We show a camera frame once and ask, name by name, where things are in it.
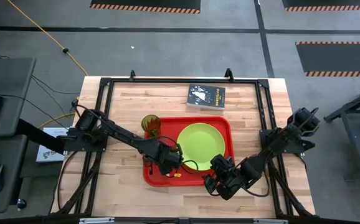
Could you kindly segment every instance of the hazard stripe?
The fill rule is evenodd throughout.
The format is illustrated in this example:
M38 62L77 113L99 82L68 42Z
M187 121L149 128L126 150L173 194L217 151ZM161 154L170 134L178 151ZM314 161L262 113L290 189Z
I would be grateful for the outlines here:
M288 12L305 12L305 11L355 11L360 10L360 6L296 6L286 7Z
M360 77L360 71L310 71L307 77Z
M300 44L360 44L360 41L298 41L296 45Z
M162 7L147 7L147 6L125 6L125 5L111 5L111 4L91 4L92 9L117 9L129 11L148 11L148 12L173 12L184 14L199 14L198 9L181 9L181 8L162 8Z

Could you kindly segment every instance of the floor mat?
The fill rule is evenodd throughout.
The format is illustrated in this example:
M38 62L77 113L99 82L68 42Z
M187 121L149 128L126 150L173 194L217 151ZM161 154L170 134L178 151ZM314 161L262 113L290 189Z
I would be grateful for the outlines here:
M360 10L360 0L282 0L289 12Z
M199 14L201 0L92 0L92 9Z
M360 42L300 41L296 48L308 77L360 77Z

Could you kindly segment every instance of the book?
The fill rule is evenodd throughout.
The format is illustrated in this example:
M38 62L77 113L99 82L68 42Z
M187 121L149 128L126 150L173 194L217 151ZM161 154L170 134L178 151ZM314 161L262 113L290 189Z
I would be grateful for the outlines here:
M190 84L187 106L224 110L225 88Z
M67 131L65 128L44 128L43 131L53 137L66 136ZM64 161L64 155L51 151L45 146L40 145L37 151L36 162L57 162Z

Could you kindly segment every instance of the wooden table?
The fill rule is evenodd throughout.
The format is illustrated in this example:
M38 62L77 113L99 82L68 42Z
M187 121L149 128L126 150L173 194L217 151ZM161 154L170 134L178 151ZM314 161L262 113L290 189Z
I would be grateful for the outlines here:
M101 77L85 77L79 104L94 108ZM277 126L284 127L292 114L285 80L268 79ZM116 83L109 118L134 133L143 135L141 120L148 114L159 117L223 116L231 125L236 163L258 153L260 118L255 87L251 84L215 84L226 88L225 110L214 111L186 106L188 84L185 83ZM61 183L61 201L64 204L79 185L85 153L78 153L67 166ZM292 154L284 155L288 185L305 208L314 213L305 167ZM258 198L239 190L228 201L212 197L204 186L152 187L142 175L142 157L138 152L116 139L108 140L103 154L93 216L111 217L204 217L204 218L270 218L275 217L271 194ZM285 211L283 193L277 184ZM250 188L264 194L267 185L261 178ZM86 205L86 189L83 207ZM54 203L52 212L57 210Z

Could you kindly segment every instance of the gray floor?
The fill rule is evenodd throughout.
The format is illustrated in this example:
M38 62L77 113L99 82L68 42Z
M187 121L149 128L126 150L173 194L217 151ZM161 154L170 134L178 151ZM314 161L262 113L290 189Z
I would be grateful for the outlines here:
M42 26L128 28L258 29L253 0L202 0L201 14L167 14L89 9L90 0L14 1ZM280 0L260 0L266 29L360 30L360 11L286 12ZM31 26L6 1L0 0L0 26ZM90 75L221 77L230 67L237 77L267 77L259 34L52 32L70 49ZM267 35L273 71L285 78L294 110L320 107L322 118L360 92L360 78L304 76L296 41L360 40L360 35ZM79 91L83 73L41 32L0 31L0 54L35 57L34 75L61 91ZM69 110L76 95L54 94ZM52 116L62 112L40 88L31 83L27 99ZM26 104L22 118L39 125L48 118ZM69 125L71 119L63 119ZM360 182L345 183L343 175L356 169L341 121L322 123L311 138L316 147L306 153L308 178L316 213L326 218L360 221ZM10 208L2 217L46 214L57 178L27 179L21 197L29 207Z

